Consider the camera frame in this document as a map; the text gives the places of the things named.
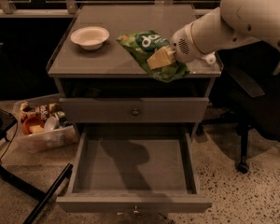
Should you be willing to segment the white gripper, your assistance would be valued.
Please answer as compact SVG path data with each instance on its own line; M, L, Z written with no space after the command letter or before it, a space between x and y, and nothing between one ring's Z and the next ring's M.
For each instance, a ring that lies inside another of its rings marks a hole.
M175 62L175 58L182 63L190 63L195 59L201 59L207 54L206 42L199 32L194 31L194 22L185 25L174 33L170 40L170 46L158 49L147 59L151 69L168 66Z

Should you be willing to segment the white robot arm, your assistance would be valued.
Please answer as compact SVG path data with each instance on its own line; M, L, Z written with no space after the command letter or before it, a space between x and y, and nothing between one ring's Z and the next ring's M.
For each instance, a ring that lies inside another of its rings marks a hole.
M215 52L264 41L280 52L280 0L221 0L219 7L174 33L147 59L151 69L204 60Z

